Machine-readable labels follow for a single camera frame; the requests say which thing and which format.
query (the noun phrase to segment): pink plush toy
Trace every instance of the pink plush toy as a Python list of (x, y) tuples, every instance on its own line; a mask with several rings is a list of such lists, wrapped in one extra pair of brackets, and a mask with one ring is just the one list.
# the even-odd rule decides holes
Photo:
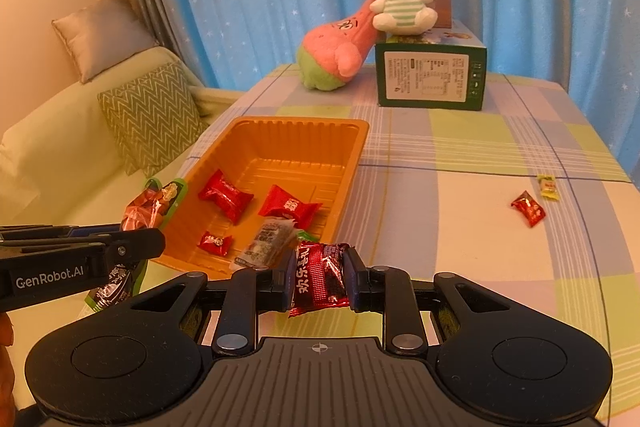
[(352, 16), (312, 29), (302, 39), (296, 59), (302, 83), (331, 91), (344, 86), (360, 70), (376, 42), (373, 13), (366, 0)]

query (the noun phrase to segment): chevron pattern pillow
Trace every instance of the chevron pattern pillow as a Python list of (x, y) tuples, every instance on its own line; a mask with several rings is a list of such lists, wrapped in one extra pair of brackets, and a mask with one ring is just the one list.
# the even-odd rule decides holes
[(98, 94), (127, 174), (153, 176), (206, 129), (180, 62), (171, 62), (123, 86)]

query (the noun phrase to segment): person's hand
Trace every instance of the person's hand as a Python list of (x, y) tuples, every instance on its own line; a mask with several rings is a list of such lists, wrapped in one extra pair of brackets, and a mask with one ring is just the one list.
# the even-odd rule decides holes
[(6, 350), (6, 346), (13, 343), (14, 327), (11, 320), (6, 313), (0, 313), (0, 427), (13, 427), (15, 420), (15, 374)]

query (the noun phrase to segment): yellow candy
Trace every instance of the yellow candy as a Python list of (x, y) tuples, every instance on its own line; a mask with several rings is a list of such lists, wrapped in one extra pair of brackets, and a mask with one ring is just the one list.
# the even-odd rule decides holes
[(556, 177), (548, 176), (546, 174), (539, 174), (538, 181), (540, 182), (540, 194), (548, 200), (560, 200), (560, 194), (558, 194), (558, 188), (556, 187)]

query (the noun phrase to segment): nutrition label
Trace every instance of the nutrition label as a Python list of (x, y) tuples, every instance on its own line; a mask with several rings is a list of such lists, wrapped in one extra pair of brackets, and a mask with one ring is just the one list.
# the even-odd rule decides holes
[(465, 102), (468, 55), (385, 52), (387, 100)]

